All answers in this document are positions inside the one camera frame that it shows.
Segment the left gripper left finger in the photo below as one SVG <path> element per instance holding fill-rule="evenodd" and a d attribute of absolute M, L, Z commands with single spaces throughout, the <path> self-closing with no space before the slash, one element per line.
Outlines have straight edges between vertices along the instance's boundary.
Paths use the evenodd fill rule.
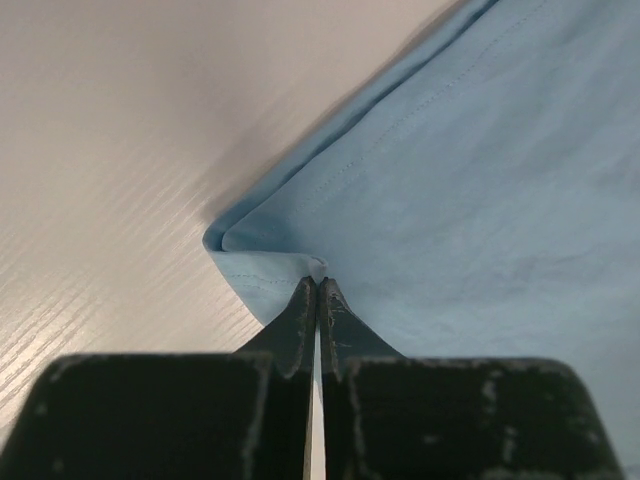
<path fill-rule="evenodd" d="M 305 479 L 317 287 L 232 353 L 78 354 L 46 367 L 5 479 Z"/>

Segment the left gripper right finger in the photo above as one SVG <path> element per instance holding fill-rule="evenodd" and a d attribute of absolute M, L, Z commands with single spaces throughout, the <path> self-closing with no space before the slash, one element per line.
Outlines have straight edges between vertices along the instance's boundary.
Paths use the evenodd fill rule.
<path fill-rule="evenodd" d="M 541 358 L 408 358 L 319 287 L 331 479 L 620 479 L 592 398 Z"/>

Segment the light blue t shirt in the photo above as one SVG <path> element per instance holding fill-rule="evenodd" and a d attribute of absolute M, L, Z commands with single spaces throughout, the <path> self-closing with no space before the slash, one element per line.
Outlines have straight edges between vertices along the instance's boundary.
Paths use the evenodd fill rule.
<path fill-rule="evenodd" d="M 255 317 L 332 277 L 411 356 L 543 356 L 639 460 L 639 5 L 473 1 L 216 220 Z"/>

